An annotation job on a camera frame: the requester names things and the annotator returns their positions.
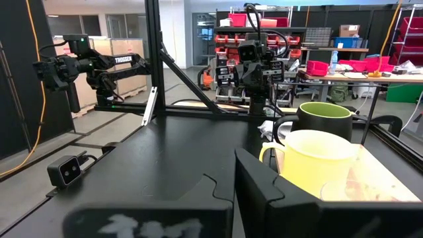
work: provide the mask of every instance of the mug handle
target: mug handle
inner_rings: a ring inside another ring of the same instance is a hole
[[[282,116],[281,118],[279,118],[275,124],[273,125],[273,138],[275,138],[276,142],[278,142],[279,144],[283,145],[283,143],[279,140],[279,136],[278,136],[278,130],[279,127],[285,123],[285,122],[298,122],[299,118],[297,115],[293,115],[293,116]]]
[[[285,153],[285,146],[278,144],[276,142],[264,142],[262,150],[260,151],[260,156],[258,156],[258,159],[260,159],[261,163],[263,163],[264,152],[268,149],[277,149]]]

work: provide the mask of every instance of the white paper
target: white paper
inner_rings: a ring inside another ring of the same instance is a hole
[[[357,30],[358,29],[358,25],[350,25],[350,27],[348,28],[348,30]]]

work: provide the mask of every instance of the gray floor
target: gray floor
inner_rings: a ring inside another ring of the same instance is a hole
[[[185,74],[196,82],[197,72],[201,67],[193,67],[184,70]],[[194,93],[169,69],[165,69],[165,90],[166,103],[170,104],[180,99],[196,99]],[[126,99],[127,102],[146,102],[149,92],[142,92],[134,97]],[[204,92],[209,98],[214,98],[214,91]],[[298,107],[303,102],[310,101],[311,96],[302,96],[300,99],[294,100],[294,107]],[[412,114],[415,104],[386,102],[381,95],[376,104],[375,114],[393,114],[400,117],[405,123]],[[364,102],[364,99],[352,100],[348,99],[341,105],[354,106],[356,108]],[[367,100],[363,105],[361,114],[368,114],[371,100]],[[53,154],[43,161],[31,166],[29,169],[7,179],[0,183],[1,199],[0,199],[0,230],[10,225],[17,218],[22,216],[25,212],[37,205],[45,195],[53,188],[48,179],[46,167],[56,159],[63,155],[75,155],[84,150],[89,153],[100,156],[100,146],[111,142],[120,141],[124,139],[131,132],[136,130],[141,124],[141,116],[135,114],[123,114],[116,112],[96,112],[92,111],[88,114],[74,119],[76,131],[80,134],[81,139],[77,141],[80,146],[68,146],[65,149]],[[422,144],[409,136],[401,135],[407,144],[423,153]],[[51,143],[58,143],[60,140],[49,141]],[[235,229],[242,230],[242,224],[235,222]]]

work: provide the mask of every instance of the cardboard box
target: cardboard box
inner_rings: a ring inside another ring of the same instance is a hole
[[[339,36],[351,37],[355,34],[358,34],[359,29],[360,29],[359,25],[341,25],[339,27]]]

